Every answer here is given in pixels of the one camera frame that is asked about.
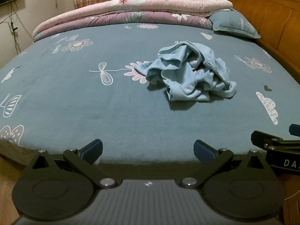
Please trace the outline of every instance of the wall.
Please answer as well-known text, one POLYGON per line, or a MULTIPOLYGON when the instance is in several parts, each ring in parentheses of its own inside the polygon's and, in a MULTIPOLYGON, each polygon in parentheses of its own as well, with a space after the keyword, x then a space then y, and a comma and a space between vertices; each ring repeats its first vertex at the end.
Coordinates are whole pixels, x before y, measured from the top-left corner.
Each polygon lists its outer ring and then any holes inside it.
MULTIPOLYGON (((72 0, 58 0, 58 9, 56 8, 56 0, 18 0, 18 16, 27 28, 30 34, 33 30, 47 19, 58 14, 74 9, 72 0)), ((9 5, 0 7, 0 22, 9 14, 9 5)), ((32 44, 32 40, 23 29, 16 16, 13 16, 14 26, 18 27, 17 41, 21 51, 25 50, 32 44)), ((14 37, 10 32, 8 23, 0 24, 0 69, 17 55, 14 37)))

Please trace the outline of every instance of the pillow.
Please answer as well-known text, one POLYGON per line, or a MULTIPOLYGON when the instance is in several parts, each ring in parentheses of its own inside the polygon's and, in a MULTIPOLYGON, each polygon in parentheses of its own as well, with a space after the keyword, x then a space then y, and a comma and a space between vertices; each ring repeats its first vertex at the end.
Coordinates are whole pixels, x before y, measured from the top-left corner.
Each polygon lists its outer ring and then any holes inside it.
POLYGON ((209 18, 214 31, 226 31, 240 37, 259 39, 261 36, 249 21, 238 11, 216 12, 209 18))

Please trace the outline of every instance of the blue bed sheet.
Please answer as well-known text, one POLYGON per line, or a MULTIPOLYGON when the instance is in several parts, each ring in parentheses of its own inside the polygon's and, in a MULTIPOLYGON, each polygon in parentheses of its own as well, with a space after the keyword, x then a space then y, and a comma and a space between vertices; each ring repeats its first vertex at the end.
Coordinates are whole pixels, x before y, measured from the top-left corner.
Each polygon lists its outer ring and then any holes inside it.
POLYGON ((98 163, 197 161, 195 140, 236 154, 259 130, 293 139, 300 86, 254 42, 180 26, 108 25, 44 38, 0 70, 0 137, 28 149, 62 153, 103 142, 98 163), (230 69, 237 93, 209 102, 168 100, 134 66, 178 41, 210 47, 230 69))

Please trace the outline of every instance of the pink comforter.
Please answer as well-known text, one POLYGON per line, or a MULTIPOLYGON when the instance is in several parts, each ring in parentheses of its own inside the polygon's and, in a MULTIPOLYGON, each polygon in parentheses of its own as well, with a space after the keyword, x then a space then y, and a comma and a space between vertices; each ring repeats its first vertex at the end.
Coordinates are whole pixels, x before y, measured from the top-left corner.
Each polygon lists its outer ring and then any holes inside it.
POLYGON ((93 15, 119 13, 120 11, 168 11, 176 14, 208 17, 217 11, 232 7, 232 3, 227 0, 112 0, 82 7, 48 19, 36 27, 33 37, 58 24, 93 15))

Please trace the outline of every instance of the wooden headboard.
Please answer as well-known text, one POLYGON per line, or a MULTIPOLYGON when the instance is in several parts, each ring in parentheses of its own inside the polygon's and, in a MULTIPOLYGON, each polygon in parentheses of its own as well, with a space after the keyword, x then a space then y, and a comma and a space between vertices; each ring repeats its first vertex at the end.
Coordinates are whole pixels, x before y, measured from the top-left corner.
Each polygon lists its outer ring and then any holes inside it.
POLYGON ((229 0, 256 28, 256 43, 300 84, 300 0, 229 0))

